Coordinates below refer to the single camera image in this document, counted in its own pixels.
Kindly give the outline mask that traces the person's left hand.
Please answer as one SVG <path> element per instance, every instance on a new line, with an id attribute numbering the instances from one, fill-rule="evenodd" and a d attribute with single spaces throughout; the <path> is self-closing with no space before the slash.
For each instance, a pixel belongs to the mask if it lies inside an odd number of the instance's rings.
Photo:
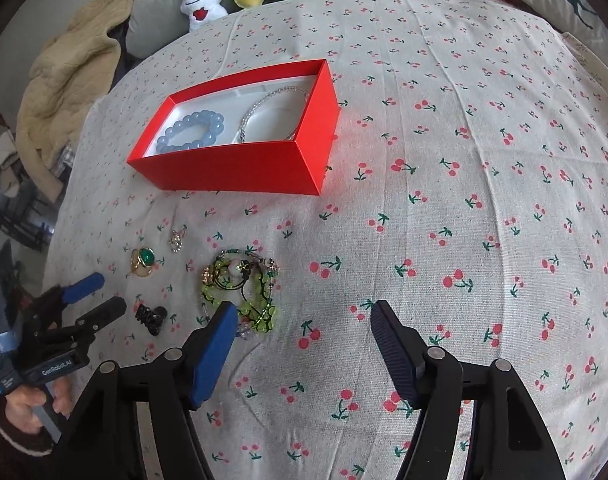
<path id="1" fill-rule="evenodd" d="M 21 385 L 6 397 L 5 417 L 8 422 L 24 434 L 38 434 L 42 422 L 34 408 L 51 404 L 54 412 L 69 418 L 72 413 L 72 387 L 67 377 L 60 377 L 51 384 L 53 400 L 46 400 L 46 395 L 39 388 Z"/>

